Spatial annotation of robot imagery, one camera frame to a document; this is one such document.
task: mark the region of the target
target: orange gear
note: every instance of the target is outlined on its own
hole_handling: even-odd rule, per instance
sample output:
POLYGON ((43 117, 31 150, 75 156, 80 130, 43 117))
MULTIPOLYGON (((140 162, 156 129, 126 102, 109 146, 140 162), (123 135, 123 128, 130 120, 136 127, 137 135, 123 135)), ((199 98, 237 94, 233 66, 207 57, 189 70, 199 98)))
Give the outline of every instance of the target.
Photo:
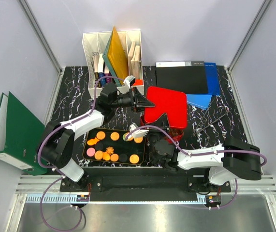
POLYGON ((106 152, 107 152, 109 155, 112 155, 112 154, 114 153, 114 148, 111 147, 111 146, 109 146, 109 147, 107 147, 106 152))

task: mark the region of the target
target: metal rod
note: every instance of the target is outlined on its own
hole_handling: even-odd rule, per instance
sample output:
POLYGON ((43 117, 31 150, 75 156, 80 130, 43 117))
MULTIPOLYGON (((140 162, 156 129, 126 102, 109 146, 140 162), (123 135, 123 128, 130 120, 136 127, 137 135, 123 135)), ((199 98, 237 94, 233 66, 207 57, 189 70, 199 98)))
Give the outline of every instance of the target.
POLYGON ((228 70, 232 71, 232 69, 235 67, 235 64, 237 63, 238 59, 240 58, 241 54, 243 53, 248 41, 250 40, 250 38, 252 37, 253 33, 255 32, 255 30, 257 29, 258 24, 260 23, 262 17, 265 15, 265 13, 267 12, 271 2, 273 2, 273 0, 264 0, 264 2, 262 3, 260 9, 258 10, 252 24, 250 25, 243 41, 241 42, 240 47, 238 48, 236 54, 234 55, 230 65, 228 66, 228 70))
POLYGON ((197 125, 197 128, 198 128, 198 127, 200 126, 200 124, 202 123, 202 121, 203 121, 203 119, 204 119, 206 113, 209 111, 209 109, 210 109, 210 107, 211 107, 211 105, 212 105, 212 103, 213 103, 213 101, 214 101, 215 99, 216 99, 216 98, 213 98, 213 100, 212 100, 211 103, 209 104, 209 107, 207 108, 207 110, 206 110, 205 113, 203 114, 203 116, 202 116, 202 118, 201 118, 201 121, 200 121, 199 124, 197 125))
POLYGON ((54 53, 52 52, 52 49, 50 48, 45 36, 43 35, 40 27, 39 27, 39 24, 35 18, 35 16, 33 15, 28 3, 26 0, 17 0, 20 5, 21 5, 21 8, 22 10, 24 11, 26 17, 28 18, 29 20, 29 23, 30 25, 32 26, 34 32, 36 33, 42 47, 44 48, 47 56, 50 58, 54 68, 56 69, 56 71, 58 72, 58 74, 61 73, 61 70, 62 70, 62 67, 60 66, 59 62, 57 61, 54 53))
POLYGON ((213 125, 214 123, 218 122, 221 118, 223 118, 224 116, 226 116, 228 113, 229 113, 229 111, 226 112, 224 115, 220 116, 220 117, 219 117, 218 119, 216 119, 214 122, 212 122, 212 123, 210 123, 209 125, 207 125, 206 127, 202 128, 201 130, 198 130, 197 133, 199 133, 199 132, 205 130, 206 128, 210 127, 210 126, 213 125))

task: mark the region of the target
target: orange disc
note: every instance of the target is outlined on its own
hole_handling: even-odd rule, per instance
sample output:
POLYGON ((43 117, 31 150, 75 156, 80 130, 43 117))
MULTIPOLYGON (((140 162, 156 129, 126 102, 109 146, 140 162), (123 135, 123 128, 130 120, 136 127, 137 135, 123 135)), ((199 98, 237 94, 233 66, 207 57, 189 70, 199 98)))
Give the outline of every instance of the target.
POLYGON ((111 161, 112 161, 112 162, 118 161, 118 154, 113 154, 113 155, 111 155, 111 161))
POLYGON ((131 138, 129 138, 128 140, 125 140, 126 136, 129 134, 129 132, 127 132, 126 134, 123 135, 123 139, 124 141, 131 141, 133 140, 133 136, 131 136, 131 138))
POLYGON ((113 132, 113 133, 111 134, 111 139, 112 139, 113 141, 118 140, 118 139, 119 139, 119 133, 113 132))
POLYGON ((103 152, 102 151, 96 151, 95 153, 95 159, 101 160, 103 158, 103 152))
POLYGON ((137 144, 142 143, 143 137, 141 137, 141 138, 136 138, 136 139, 134 139, 134 141, 135 141, 137 144))
POLYGON ((99 139, 99 140, 102 140, 105 138, 105 133, 103 131, 100 131, 97 133, 96 137, 99 139))
POLYGON ((104 153, 103 153, 103 159, 104 159, 105 161, 109 161, 109 160, 110 160, 110 155, 109 155, 107 152, 104 152, 104 153))
POLYGON ((139 157, 136 154, 133 154, 129 158, 130 163, 136 164, 139 162, 139 157))

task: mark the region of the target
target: black disc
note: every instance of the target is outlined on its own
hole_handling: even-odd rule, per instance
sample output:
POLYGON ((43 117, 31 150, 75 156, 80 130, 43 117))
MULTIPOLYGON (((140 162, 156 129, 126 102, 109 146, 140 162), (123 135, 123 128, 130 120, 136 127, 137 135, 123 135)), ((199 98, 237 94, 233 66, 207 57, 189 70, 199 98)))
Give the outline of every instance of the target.
POLYGON ((95 150, 96 151, 103 151, 103 143, 96 143, 95 145, 95 150))
POLYGON ((127 159, 128 159, 128 157, 127 157, 126 154, 120 154, 119 157, 118 157, 118 160, 122 163, 127 162, 127 159))

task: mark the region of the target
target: black tray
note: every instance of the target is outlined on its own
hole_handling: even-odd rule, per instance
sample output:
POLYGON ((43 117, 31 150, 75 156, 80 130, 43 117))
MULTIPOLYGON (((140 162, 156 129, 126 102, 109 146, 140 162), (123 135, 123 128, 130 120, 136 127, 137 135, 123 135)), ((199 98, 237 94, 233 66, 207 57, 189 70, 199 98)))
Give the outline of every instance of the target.
POLYGON ((130 165, 140 165, 143 160, 144 160, 144 153, 145 153, 145 144, 146 144, 146 138, 143 138, 143 141, 141 143, 136 143, 134 140, 131 141, 124 141, 123 140, 123 134, 126 134, 127 130, 111 130, 111 129, 106 129, 106 128, 95 128, 92 129, 88 132, 86 142, 84 145, 84 150, 83 150, 83 157, 86 160, 94 160, 94 161, 99 161, 95 159, 95 157, 89 157, 86 153, 87 149, 90 147, 95 148, 95 145, 89 146, 87 144, 87 141, 90 139, 94 139, 97 135, 98 132, 103 131, 105 133, 105 139, 101 140, 100 142, 103 144, 103 152, 106 151, 107 147, 111 146, 114 148, 114 153, 120 155, 120 154, 126 154, 127 155, 127 161, 126 162, 112 162, 112 161, 105 161, 104 159, 100 160, 102 162, 111 162, 111 163, 121 163, 121 164, 130 164, 130 165), (119 133, 119 139, 117 141, 113 141, 111 139, 111 134, 113 132, 119 133), (130 163, 129 157, 132 154, 136 154, 139 157, 139 162, 136 164, 130 163))

